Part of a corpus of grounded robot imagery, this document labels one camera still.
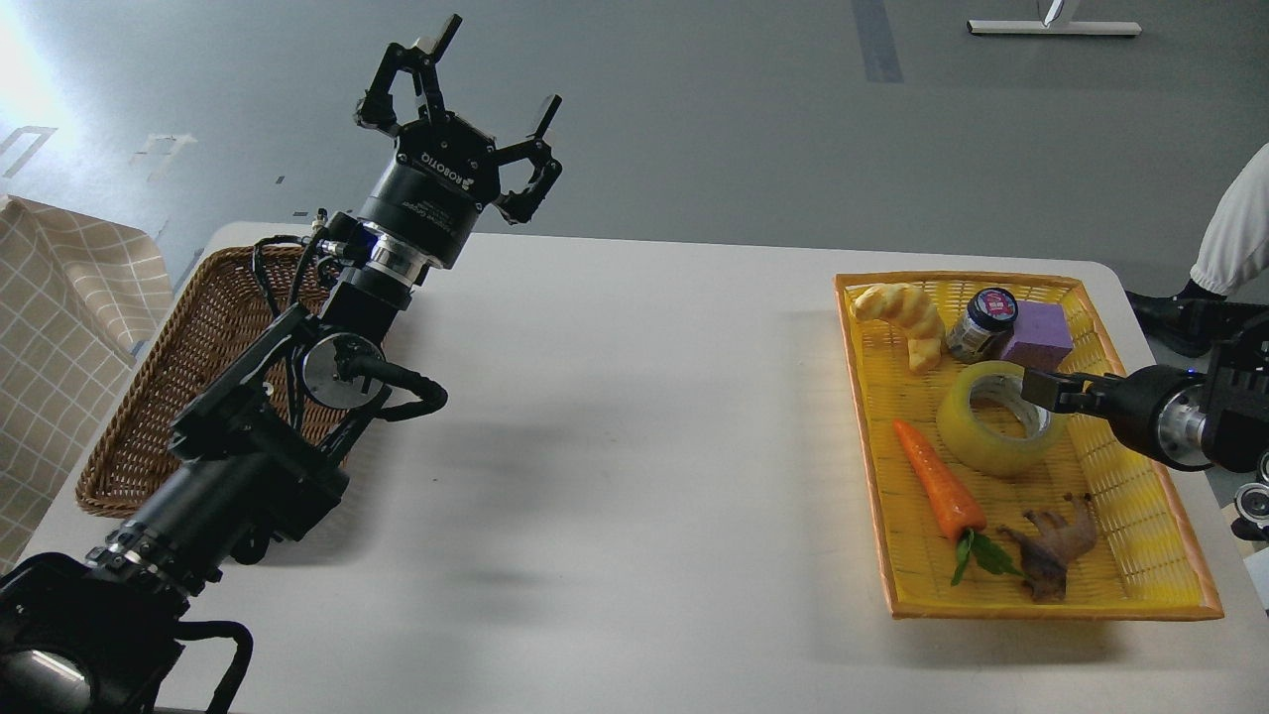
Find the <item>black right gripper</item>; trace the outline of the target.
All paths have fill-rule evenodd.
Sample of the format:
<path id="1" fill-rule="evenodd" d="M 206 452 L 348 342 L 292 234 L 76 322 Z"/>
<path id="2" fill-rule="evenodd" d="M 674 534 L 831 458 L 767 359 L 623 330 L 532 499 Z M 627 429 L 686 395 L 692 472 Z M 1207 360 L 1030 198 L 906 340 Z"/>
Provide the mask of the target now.
<path id="1" fill-rule="evenodd" d="M 1123 446 L 1170 469 L 1207 471 L 1204 384 L 1200 372 L 1165 365 L 1129 375 L 1025 369 L 1022 398 L 1051 413 L 1105 419 Z"/>

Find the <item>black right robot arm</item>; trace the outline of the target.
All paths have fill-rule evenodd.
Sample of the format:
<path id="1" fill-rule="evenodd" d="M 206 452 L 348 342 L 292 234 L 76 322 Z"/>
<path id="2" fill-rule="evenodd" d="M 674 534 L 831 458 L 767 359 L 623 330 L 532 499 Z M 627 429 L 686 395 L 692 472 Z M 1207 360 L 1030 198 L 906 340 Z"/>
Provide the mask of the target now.
<path id="1" fill-rule="evenodd" d="M 1129 375 L 1025 369 L 1022 398 L 1052 413 L 1101 417 L 1115 441 L 1174 471 L 1254 473 L 1233 496 L 1236 536 L 1266 539 L 1266 306 L 1181 299 L 1160 320 L 1209 340 L 1209 369 L 1152 365 Z"/>

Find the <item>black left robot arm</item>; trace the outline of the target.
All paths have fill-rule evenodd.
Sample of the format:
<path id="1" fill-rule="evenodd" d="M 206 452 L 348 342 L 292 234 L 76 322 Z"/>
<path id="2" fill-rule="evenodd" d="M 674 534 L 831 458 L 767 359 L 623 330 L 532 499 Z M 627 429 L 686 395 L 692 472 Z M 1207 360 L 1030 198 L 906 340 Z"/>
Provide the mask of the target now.
<path id="1" fill-rule="evenodd" d="M 561 98 L 536 128 L 499 148 L 448 109 L 438 65 L 462 19 L 431 44 L 388 44 L 354 118 L 395 153 L 357 216 L 320 209 L 277 301 L 251 273 L 272 323 L 173 420 L 178 468 L 140 511 L 81 559 L 46 552 L 3 578 L 5 713 L 154 713 L 187 642 L 235 652 L 209 698 L 227 713 L 254 639 L 236 621 L 190 621 L 190 600 L 227 557 L 258 563 L 272 542 L 298 542 L 340 502 L 343 460 L 373 420 L 442 410 L 435 380 L 385 356 L 385 339 L 431 268 L 457 261 L 482 211 L 525 223 L 562 167 L 547 141 Z"/>

